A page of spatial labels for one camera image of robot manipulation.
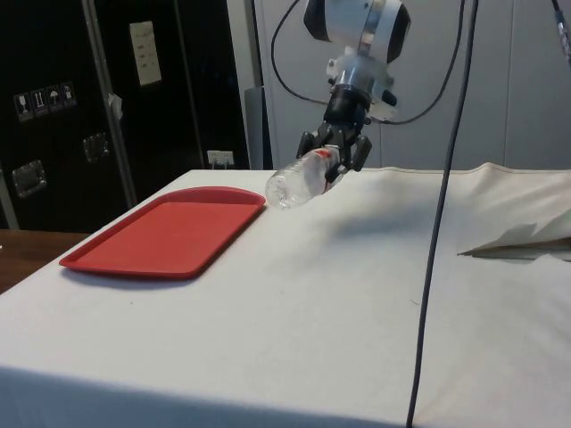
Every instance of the wire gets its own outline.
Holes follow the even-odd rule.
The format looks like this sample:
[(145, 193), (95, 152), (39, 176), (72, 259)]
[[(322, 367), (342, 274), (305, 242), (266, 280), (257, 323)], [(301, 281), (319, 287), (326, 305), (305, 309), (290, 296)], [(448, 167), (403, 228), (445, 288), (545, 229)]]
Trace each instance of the wire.
[[(279, 81), (279, 83), (281, 84), (281, 86), (291, 95), (293, 95), (296, 98), (299, 98), (300, 100), (303, 101), (308, 101), (310, 103), (316, 103), (316, 104), (321, 104), (321, 105), (328, 105), (328, 102), (326, 101), (321, 101), (321, 100), (316, 100), (314, 98), (309, 98), (308, 96), (304, 96), (304, 95), (300, 95), (297, 92), (295, 92), (291, 87), (289, 87), (285, 81), (282, 79), (281, 75), (279, 74), (279, 70), (277, 69), (277, 65), (276, 65), (276, 40), (277, 40), (277, 36), (279, 35), (279, 31), (282, 29), (282, 27), (284, 26), (284, 23), (287, 21), (287, 19), (289, 18), (289, 16), (292, 13), (292, 10), (295, 8), (296, 5), (298, 5), (300, 3), (300, 0), (294, 0), (294, 2), (289, 6), (289, 9), (287, 9), (287, 11), (285, 12), (284, 16), (282, 17), (281, 21), (279, 22), (279, 24), (276, 27), (276, 30), (274, 31), (274, 35), (271, 39), (271, 65), (272, 68), (274, 69), (274, 73), (276, 74), (277, 80)], [(415, 120), (418, 120), (422, 117), (424, 117), (425, 115), (427, 115), (441, 100), (441, 98), (444, 95), (444, 92), (446, 91), (446, 88), (448, 87), (448, 83), (450, 81), (450, 77), (452, 74), (452, 71), (454, 70), (454, 65), (456, 64), (456, 59), (458, 57), (458, 51), (460, 48), (460, 42), (462, 39), (462, 30), (463, 30), (463, 22), (464, 22), (464, 7), (466, 5), (466, 0), (462, 0), (460, 2), (460, 10), (459, 10), (459, 22), (458, 22), (458, 31), (457, 31), (457, 35), (456, 35), (456, 44), (454, 45), (454, 51), (452, 53), (452, 58), (451, 58), (451, 62), (450, 65), (448, 67), (448, 70), (446, 71), (446, 76), (444, 78), (444, 81), (441, 85), (440, 91), (438, 93), (438, 95), (436, 96), (436, 98), (434, 99), (434, 101), (432, 101), (432, 103), (426, 107), (422, 112), (420, 112), (419, 114), (417, 114), (416, 116), (413, 116), (410, 119), (406, 119), (406, 120), (398, 120), (398, 121), (391, 121), (391, 120), (374, 120), (376, 123), (382, 123), (385, 125), (394, 125), (394, 126), (398, 126), (398, 125), (407, 125), (409, 123), (414, 122)]]
[(456, 117), (454, 119), (454, 126), (452, 128), (450, 143), (448, 145), (448, 152), (446, 153), (443, 182), (440, 188), (440, 196), (438, 198), (438, 206), (436, 208), (436, 218), (434, 220), (434, 228), (432, 232), (432, 239), (430, 242), (430, 251), (428, 253), (428, 262), (426, 264), (425, 286), (422, 294), (422, 304), (420, 307), (420, 319), (418, 321), (417, 357), (415, 362), (412, 392), (410, 394), (409, 414), (407, 417), (407, 424), (406, 424), (407, 428), (412, 427), (412, 422), (414, 420), (414, 413), (417, 406), (418, 386), (420, 385), (422, 354), (425, 342), (426, 313), (428, 311), (428, 298), (430, 297), (430, 285), (432, 283), (434, 257), (436, 254), (436, 246), (438, 244), (438, 235), (440, 234), (440, 225), (442, 224), (442, 219), (443, 219), (444, 204), (446, 202), (446, 193), (448, 191), (448, 183), (450, 181), (450, 173), (452, 169), (452, 160), (454, 158), (454, 149), (456, 148), (456, 140), (458, 137), (460, 122), (462, 121), (462, 113), (464, 112), (464, 103), (466, 101), (466, 93), (468, 91), (468, 82), (470, 80), (470, 70), (472, 68), (472, 53), (474, 51), (474, 34), (476, 33), (476, 17), (478, 14), (478, 5), (479, 5), (479, 0), (474, 0), (474, 3), (472, 4), (472, 14), (470, 16), (470, 28), (468, 32), (468, 46), (466, 48), (466, 63), (464, 65), (464, 76), (462, 78), (462, 87), (460, 89), (458, 107), (456, 110)]
[(450, 77), (452, 75), (452, 72), (454, 71), (454, 65), (456, 64), (456, 58), (458, 57), (458, 50), (460, 48), (460, 42), (462, 41), (462, 31), (464, 29), (464, 7), (465, 6), (466, 6), (466, 0), (462, 0), (460, 2), (458, 31), (456, 34), (456, 43), (454, 45), (454, 51), (452, 53), (450, 65), (448, 66), (448, 70), (446, 71), (446, 77), (444, 78), (443, 84), (440, 87), (440, 92), (438, 93), (438, 95), (436, 96), (434, 101), (432, 101), (432, 103), (428, 107), (426, 107), (421, 113), (417, 114), (416, 116), (413, 116), (410, 119), (395, 120), (395, 121), (380, 120), (380, 123), (385, 124), (385, 125), (408, 125), (409, 123), (412, 123), (415, 120), (418, 120), (418, 119), (422, 118), (423, 116), (427, 115), (440, 102), (441, 98), (444, 95), (444, 92), (446, 92), (446, 88), (448, 87), (448, 82), (450, 81)]
[(279, 22), (279, 24), (276, 27), (276, 31), (274, 31), (274, 36), (271, 38), (271, 66), (274, 69), (274, 73), (276, 73), (276, 77), (277, 80), (279, 80), (279, 83), (281, 84), (281, 86), (287, 91), (289, 92), (291, 95), (293, 95), (295, 98), (299, 98), (300, 100), (304, 100), (304, 101), (309, 101), (310, 103), (315, 103), (315, 104), (321, 104), (321, 105), (328, 105), (328, 102), (325, 101), (320, 101), (320, 100), (316, 100), (314, 98), (309, 98), (308, 96), (304, 96), (304, 95), (300, 95), (297, 92), (295, 92), (291, 87), (289, 87), (288, 85), (286, 85), (286, 83), (284, 82), (284, 80), (282, 79), (281, 75), (279, 74), (279, 70), (277, 69), (277, 65), (276, 65), (276, 40), (277, 40), (277, 35), (279, 34), (279, 31), (282, 29), (282, 27), (284, 26), (284, 23), (287, 21), (287, 18), (289, 17), (289, 15), (292, 13), (292, 10), (294, 9), (294, 7), (300, 3), (300, 0), (294, 0), (294, 2), (289, 6), (289, 9), (287, 9), (287, 12), (285, 13), (285, 15), (282, 17), (281, 21)]

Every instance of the clear plastic bottle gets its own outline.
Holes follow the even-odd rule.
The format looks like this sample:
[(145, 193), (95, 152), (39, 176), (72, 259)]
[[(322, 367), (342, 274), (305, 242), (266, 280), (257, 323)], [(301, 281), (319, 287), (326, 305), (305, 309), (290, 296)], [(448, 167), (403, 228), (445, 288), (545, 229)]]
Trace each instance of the clear plastic bottle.
[(281, 210), (296, 208), (328, 192), (333, 184), (326, 181), (327, 171), (339, 162), (339, 149), (323, 147), (307, 153), (291, 165), (279, 170), (266, 184), (268, 203)]

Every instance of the electrical socket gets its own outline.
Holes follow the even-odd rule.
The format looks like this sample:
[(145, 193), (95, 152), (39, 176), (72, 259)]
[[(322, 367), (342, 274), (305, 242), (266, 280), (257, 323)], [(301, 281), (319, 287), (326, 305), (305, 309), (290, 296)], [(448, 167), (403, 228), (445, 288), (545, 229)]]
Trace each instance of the electrical socket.
[(213, 167), (234, 167), (234, 153), (220, 150), (209, 150), (208, 163)]

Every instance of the bottle label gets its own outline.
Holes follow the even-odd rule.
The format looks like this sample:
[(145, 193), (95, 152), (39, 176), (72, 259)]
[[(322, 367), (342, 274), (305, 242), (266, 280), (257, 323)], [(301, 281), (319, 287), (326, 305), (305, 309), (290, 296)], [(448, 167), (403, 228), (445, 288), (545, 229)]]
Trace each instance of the bottle label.
[(317, 149), (314, 152), (322, 159), (331, 159), (333, 157), (333, 154), (331, 154), (331, 151), (328, 149)]

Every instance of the red plastic tray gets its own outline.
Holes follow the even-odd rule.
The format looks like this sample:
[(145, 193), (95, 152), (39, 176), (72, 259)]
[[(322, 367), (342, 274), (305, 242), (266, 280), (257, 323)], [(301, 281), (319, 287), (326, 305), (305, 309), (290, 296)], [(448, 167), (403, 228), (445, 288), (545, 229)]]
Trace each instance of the red plastic tray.
[(165, 194), (60, 261), (82, 272), (198, 277), (261, 213), (266, 200), (231, 187)]

